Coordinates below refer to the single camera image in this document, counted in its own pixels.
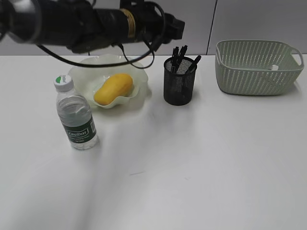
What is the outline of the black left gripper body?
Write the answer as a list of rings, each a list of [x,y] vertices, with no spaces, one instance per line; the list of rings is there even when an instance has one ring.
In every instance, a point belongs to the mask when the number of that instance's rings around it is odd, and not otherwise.
[[[183,37],[185,22],[166,13],[153,1],[141,1],[134,5],[137,25],[149,42],[155,46],[169,44]]]

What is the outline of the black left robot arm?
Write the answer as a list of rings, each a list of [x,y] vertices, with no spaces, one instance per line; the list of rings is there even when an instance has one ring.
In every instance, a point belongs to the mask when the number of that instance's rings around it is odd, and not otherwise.
[[[183,36],[185,24],[152,1],[122,0],[118,9],[86,0],[3,0],[0,32],[20,44],[64,46],[82,54],[148,41],[154,50]]]

